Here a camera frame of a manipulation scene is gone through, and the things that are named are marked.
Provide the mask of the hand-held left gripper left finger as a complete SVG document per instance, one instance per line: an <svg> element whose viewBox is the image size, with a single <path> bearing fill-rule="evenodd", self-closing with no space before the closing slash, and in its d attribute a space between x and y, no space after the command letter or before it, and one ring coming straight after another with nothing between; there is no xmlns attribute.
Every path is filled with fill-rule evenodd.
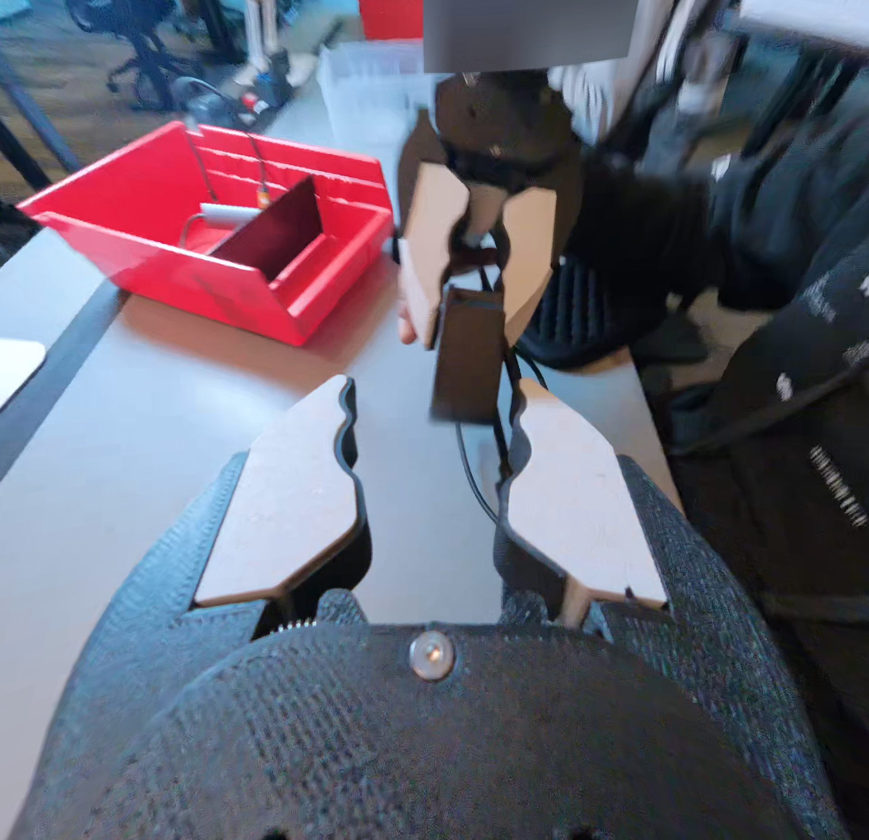
<svg viewBox="0 0 869 840"><path fill-rule="evenodd" d="M336 375L251 444L194 595L197 608L264 600L284 622L314 619L323 595L352 591L372 563L354 473L355 385Z"/></svg>

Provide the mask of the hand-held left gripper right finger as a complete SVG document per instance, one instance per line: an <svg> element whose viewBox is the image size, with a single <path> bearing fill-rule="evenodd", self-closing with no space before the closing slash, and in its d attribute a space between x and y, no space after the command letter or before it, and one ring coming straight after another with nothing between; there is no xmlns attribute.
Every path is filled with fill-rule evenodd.
<svg viewBox="0 0 869 840"><path fill-rule="evenodd" d="M535 593L548 619L569 628L593 602L665 610L665 585L612 445L536 380L520 380L516 403L494 539L505 588Z"/></svg>

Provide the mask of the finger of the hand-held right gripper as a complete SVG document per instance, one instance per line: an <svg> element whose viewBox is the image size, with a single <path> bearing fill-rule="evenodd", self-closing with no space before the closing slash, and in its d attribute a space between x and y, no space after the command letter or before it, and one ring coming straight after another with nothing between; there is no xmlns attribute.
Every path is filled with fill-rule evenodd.
<svg viewBox="0 0 869 840"><path fill-rule="evenodd" d="M539 187L511 196L502 208L508 240L508 257L501 271L508 346L516 345L549 285L556 208L556 193Z"/></svg>
<svg viewBox="0 0 869 840"><path fill-rule="evenodd" d="M468 212L469 199L468 186L446 165L423 162L419 166L398 248L407 316L426 350L434 346L451 239Z"/></svg>

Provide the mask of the clear plastic bin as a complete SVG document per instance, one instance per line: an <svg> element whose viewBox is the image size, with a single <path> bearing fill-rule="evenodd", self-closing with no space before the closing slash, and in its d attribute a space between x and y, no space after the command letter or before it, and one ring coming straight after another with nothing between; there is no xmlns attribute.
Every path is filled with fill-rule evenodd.
<svg viewBox="0 0 869 840"><path fill-rule="evenodd" d="M405 139L418 109L434 107L444 74L424 70L422 42L360 41L321 48L317 79L334 139L348 151Z"/></svg>

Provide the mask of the grey aluminium usb hub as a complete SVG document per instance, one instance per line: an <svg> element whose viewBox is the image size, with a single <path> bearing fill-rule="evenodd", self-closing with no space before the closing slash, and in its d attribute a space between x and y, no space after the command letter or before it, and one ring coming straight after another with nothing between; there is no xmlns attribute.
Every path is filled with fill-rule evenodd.
<svg viewBox="0 0 869 840"><path fill-rule="evenodd" d="M262 212L259 207L201 203L199 216L209 227L235 229L252 222Z"/></svg>

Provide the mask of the red plastic bin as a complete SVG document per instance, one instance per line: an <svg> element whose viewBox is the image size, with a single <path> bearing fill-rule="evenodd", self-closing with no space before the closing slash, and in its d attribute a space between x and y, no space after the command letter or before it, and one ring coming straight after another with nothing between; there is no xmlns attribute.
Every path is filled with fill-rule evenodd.
<svg viewBox="0 0 869 840"><path fill-rule="evenodd" d="M325 236L276 281L209 252L201 203L266 209L315 180ZM373 157L174 121L18 208L54 229L120 289L212 321L302 346L382 252L394 216Z"/></svg>

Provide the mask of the black divider panel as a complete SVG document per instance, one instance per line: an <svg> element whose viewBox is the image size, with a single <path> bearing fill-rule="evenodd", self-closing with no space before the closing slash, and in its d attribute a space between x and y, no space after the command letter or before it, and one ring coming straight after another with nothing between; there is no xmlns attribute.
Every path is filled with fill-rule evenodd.
<svg viewBox="0 0 869 840"><path fill-rule="evenodd" d="M219 242L209 256L259 271L271 283L324 236L315 180L305 176Z"/></svg>

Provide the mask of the black office chair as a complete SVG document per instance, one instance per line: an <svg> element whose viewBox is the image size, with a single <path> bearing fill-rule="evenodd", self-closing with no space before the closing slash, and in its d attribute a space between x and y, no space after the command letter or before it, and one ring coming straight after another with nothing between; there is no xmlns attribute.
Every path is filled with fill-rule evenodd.
<svg viewBox="0 0 869 840"><path fill-rule="evenodd" d="M159 34L176 9L174 0L63 0L73 24L82 32L125 41L133 54L106 75L109 92L118 80L133 76L134 109L168 113L176 109L171 89L198 70L195 60L172 53Z"/></svg>

